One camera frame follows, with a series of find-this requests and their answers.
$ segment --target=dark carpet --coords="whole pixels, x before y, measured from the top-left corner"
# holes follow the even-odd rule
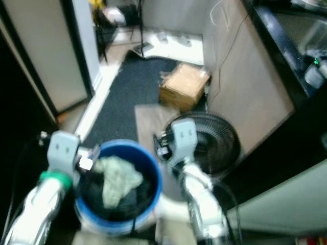
[[[170,72],[176,64],[165,58],[143,59],[129,51],[83,146],[93,148],[112,139],[137,141],[134,106],[158,103],[160,72]]]

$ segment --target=beige wall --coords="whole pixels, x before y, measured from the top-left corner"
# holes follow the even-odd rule
[[[144,1],[146,27],[202,34],[208,0]]]
[[[231,122],[249,153],[294,107],[241,1],[223,3],[219,8],[225,8],[228,28],[207,21],[203,36],[204,46],[214,44],[211,51],[204,47],[205,64],[213,71],[208,104]]]

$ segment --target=cabinet door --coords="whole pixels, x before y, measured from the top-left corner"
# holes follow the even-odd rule
[[[327,227],[327,160],[240,206],[242,229],[310,234]],[[236,212],[229,212],[232,226]]]
[[[60,1],[4,0],[3,5],[40,79],[39,87],[44,87],[53,104],[53,113],[88,99],[90,85],[84,83],[88,78],[81,72]]]
[[[146,27],[202,34],[209,0],[147,0],[143,4]]]
[[[249,17],[220,70],[220,92],[209,93],[209,109],[231,122],[248,153],[294,110]]]

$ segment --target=cardboard box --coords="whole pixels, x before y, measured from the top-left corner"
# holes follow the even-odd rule
[[[204,68],[181,63],[159,87],[160,101],[189,111],[199,102],[209,77]]]

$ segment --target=green ring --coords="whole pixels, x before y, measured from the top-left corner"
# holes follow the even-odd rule
[[[43,181],[47,178],[55,178],[59,180],[64,185],[66,191],[69,190],[70,187],[72,186],[71,178],[62,172],[49,172],[49,171],[42,172],[40,175],[40,180]]]

